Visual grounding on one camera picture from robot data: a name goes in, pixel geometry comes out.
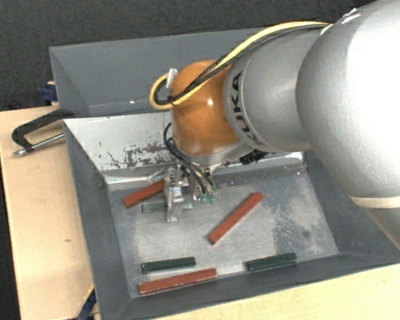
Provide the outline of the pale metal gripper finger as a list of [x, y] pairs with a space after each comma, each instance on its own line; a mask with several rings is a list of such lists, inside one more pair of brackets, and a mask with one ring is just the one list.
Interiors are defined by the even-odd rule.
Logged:
[[183, 211], [191, 209], [192, 206], [192, 196], [189, 186], [175, 186], [173, 187], [173, 197], [175, 202], [176, 217], [180, 218]]
[[175, 196], [173, 192], [172, 182], [169, 179], [165, 179], [164, 182], [164, 197], [166, 203], [166, 221], [167, 223], [177, 222], [178, 221], [178, 211], [175, 205]]

